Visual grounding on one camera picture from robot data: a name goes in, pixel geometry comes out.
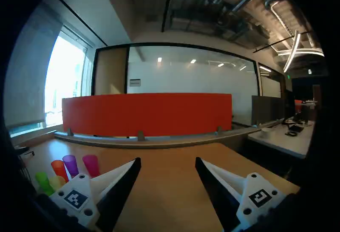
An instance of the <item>desk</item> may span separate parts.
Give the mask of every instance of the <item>desk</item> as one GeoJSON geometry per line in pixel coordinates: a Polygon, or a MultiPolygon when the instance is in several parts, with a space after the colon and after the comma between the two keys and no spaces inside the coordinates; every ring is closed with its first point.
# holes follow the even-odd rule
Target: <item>desk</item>
{"type": "Polygon", "coordinates": [[[297,136],[286,136],[288,127],[286,125],[276,125],[272,128],[268,138],[261,137],[261,131],[248,135],[248,139],[277,149],[283,153],[290,154],[297,158],[305,158],[312,138],[314,122],[309,121],[308,125],[297,136]]]}
{"type": "Polygon", "coordinates": [[[220,143],[171,149],[110,149],[85,146],[62,140],[48,140],[31,148],[35,156],[27,165],[34,174],[46,171],[53,176],[51,161],[64,155],[76,156],[80,173],[87,173],[82,162],[86,154],[98,156],[100,172],[110,171],[135,157],[142,168],[114,231],[222,231],[221,223],[195,169],[201,157],[232,173],[245,177],[261,174],[285,194],[299,187],[239,155],[220,143]]]}

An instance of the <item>red-orange desk divider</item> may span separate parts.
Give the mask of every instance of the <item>red-orange desk divider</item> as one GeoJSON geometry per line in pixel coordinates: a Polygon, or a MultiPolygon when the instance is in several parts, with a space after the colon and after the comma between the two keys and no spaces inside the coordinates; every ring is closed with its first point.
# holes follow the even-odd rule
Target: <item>red-orange desk divider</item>
{"type": "Polygon", "coordinates": [[[232,95],[115,94],[62,100],[64,130],[98,136],[179,136],[231,130],[232,95]]]}
{"type": "Polygon", "coordinates": [[[295,101],[295,112],[296,113],[301,112],[301,105],[300,104],[302,104],[302,100],[295,99],[294,101],[295,101]]]}

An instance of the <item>window blind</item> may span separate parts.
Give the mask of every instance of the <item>window blind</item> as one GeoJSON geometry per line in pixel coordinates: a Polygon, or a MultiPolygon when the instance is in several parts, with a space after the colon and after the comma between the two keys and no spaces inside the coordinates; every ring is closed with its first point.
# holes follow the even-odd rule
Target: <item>window blind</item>
{"type": "Polygon", "coordinates": [[[46,73],[61,28],[62,23],[44,5],[39,5],[19,34],[5,79],[3,102],[7,128],[45,120],[46,73]]]}

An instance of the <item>glass wall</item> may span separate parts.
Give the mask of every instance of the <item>glass wall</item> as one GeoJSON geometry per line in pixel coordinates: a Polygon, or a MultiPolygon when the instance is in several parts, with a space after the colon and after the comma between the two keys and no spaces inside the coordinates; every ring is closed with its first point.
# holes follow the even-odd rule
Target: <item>glass wall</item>
{"type": "Polygon", "coordinates": [[[259,63],[262,95],[270,97],[283,97],[286,88],[284,75],[259,63]]]}
{"type": "Polygon", "coordinates": [[[172,92],[232,94],[232,121],[250,126],[252,96],[259,94],[255,62],[200,48],[131,47],[127,93],[172,92]]]}

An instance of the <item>ceiling light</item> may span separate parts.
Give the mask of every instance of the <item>ceiling light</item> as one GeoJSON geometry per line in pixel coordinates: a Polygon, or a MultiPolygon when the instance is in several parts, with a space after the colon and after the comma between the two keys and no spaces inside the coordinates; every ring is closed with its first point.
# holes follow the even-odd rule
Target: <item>ceiling light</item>
{"type": "Polygon", "coordinates": [[[266,67],[264,67],[264,66],[259,66],[259,68],[262,68],[263,70],[266,70],[266,71],[268,71],[268,72],[271,72],[272,70],[270,70],[270,69],[268,69],[268,68],[266,68],[266,67]]]}
{"type": "MultiPolygon", "coordinates": [[[[278,56],[289,55],[292,50],[278,51],[278,56]]],[[[296,49],[295,54],[315,54],[319,56],[325,56],[321,48],[300,48],[296,49]]]]}
{"type": "MultiPolygon", "coordinates": [[[[278,56],[283,56],[283,55],[288,55],[290,54],[290,52],[284,52],[284,53],[280,53],[278,54],[278,56]]],[[[297,51],[295,52],[295,54],[315,54],[315,55],[320,55],[320,56],[325,56],[322,52],[318,52],[318,51],[297,51]]]]}
{"type": "Polygon", "coordinates": [[[289,57],[287,59],[287,62],[283,68],[283,72],[287,72],[289,66],[290,66],[290,63],[292,62],[294,56],[295,56],[295,52],[296,52],[296,49],[298,48],[299,46],[299,42],[300,42],[300,37],[301,37],[301,34],[298,33],[296,30],[295,30],[295,38],[294,38],[294,41],[293,41],[293,48],[292,48],[292,51],[291,53],[289,54],[289,57]]]}

